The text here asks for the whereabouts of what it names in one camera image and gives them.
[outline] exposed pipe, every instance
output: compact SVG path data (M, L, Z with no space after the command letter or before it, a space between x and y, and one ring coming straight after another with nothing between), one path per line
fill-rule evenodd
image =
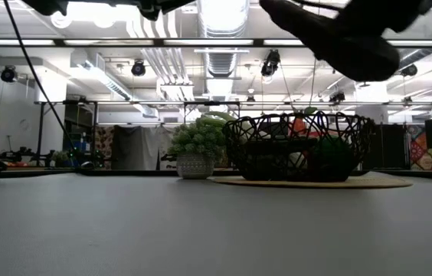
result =
M400 70L432 54L432 49L419 49L406 54L400 61Z
M131 38L137 38L138 33L144 35L142 33L142 30L139 27L139 24L136 24L136 22L134 22L133 20L126 22L126 30L127 30L127 33L129 34L129 36ZM159 67L156 66L155 61L152 59L152 56L148 53L148 50L149 49L141 49L141 54L148 61L148 63L151 65L153 71L162 80L163 84L168 83L168 81L162 76L162 73L160 72Z
M173 15L169 15L169 16L172 16L173 18L175 18L175 12L174 11L170 12L170 14L173 14ZM165 25L163 22L163 16L158 17L158 20L155 23L155 29L156 29L156 32L158 33L158 36L160 38L166 38L167 37L167 34L165 33ZM184 77L182 76L180 69L178 68L178 64L177 64L177 61L175 59L174 52L172 51L172 49L165 49L165 53L169 57L170 62L172 62L173 69L175 71L175 74L177 75L177 81L176 82L177 83L184 83Z
M170 38L178 38L177 28L175 26L175 12L169 12L169 34ZM170 49L174 54L175 62L178 62L180 65L180 74L184 79L184 83L190 84L191 80L188 78L187 68L185 67L184 58L182 57L182 50L180 48L172 48Z
M145 33L143 31L143 28L141 27L141 20L142 20L141 14L139 13L138 8L136 7L133 8L135 9L135 12L133 12L133 30L137 38L145 38L146 37ZM157 74L158 77L162 78L166 84L170 83L169 76L167 76L163 71L162 65L159 63L158 58L155 56L153 49L149 48L143 50L144 50L143 55L146 58L146 60L148 60L148 62L150 63L150 65L152 65L153 68L156 67L155 74Z
M161 61L163 67L165 68L165 74L169 77L170 83L175 84L175 78L173 77L172 70L170 69L169 63L166 58L163 56L162 50L156 48L154 50L155 55L158 57L158 60Z
M141 20L143 21L143 28L142 29L148 35L148 38L154 38L155 33L153 33L152 22L146 18L143 18ZM170 70L170 67L162 66L164 57L159 55L158 50L159 50L158 48L157 49L146 49L148 54L154 60L155 65L159 67L159 71L162 73L161 77L163 77L165 82L175 83L175 78L173 77L173 74L172 74L172 71Z

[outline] table surface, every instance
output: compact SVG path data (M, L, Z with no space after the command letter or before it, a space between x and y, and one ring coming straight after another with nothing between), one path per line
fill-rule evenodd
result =
M432 180L403 179L414 186L0 179L0 276L432 276Z

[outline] black wire basket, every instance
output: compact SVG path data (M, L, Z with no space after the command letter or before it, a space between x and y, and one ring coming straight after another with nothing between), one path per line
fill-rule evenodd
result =
M369 151L373 129L370 119L320 111L241 117L223 132L246 180L341 182Z

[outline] white wall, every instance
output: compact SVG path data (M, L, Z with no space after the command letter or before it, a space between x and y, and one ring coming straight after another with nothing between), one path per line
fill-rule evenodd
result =
M37 74L41 81L44 92L50 101L62 101L66 99L67 92L67 81L63 77L59 76L55 72L47 69L37 70ZM35 86L35 99L38 101L45 102L46 98L39 90L38 85ZM57 115L60 117L61 122L64 122L65 106L57 104L54 109ZM49 110L49 105L46 104L44 111ZM57 122L56 116L53 111L44 112L44 121L42 128L42 142L41 142L41 153L49 153L50 150L62 150L63 149L63 130L60 124Z
M13 150L26 146L35 152L38 146L39 106L34 105L34 89L29 87L26 95L25 85L5 84L0 80L1 95L0 152L9 150L7 135L11 136Z
M178 117L179 122L184 121L184 117L178 112L160 112L160 121L164 117ZM141 112L99 112L99 123L157 123L158 119L144 118Z

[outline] ventilation duct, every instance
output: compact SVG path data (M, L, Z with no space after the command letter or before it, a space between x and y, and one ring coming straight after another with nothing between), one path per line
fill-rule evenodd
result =
M249 0L198 0L199 30L203 38L241 38L247 24ZM205 69L212 77L232 77L237 65L237 54L206 53ZM218 81L225 81L219 86ZM231 80L208 80L210 94L229 95Z
M412 51L408 54L404 54L404 57L400 61L400 70L431 54L432 54L432 49L419 49L419 50Z

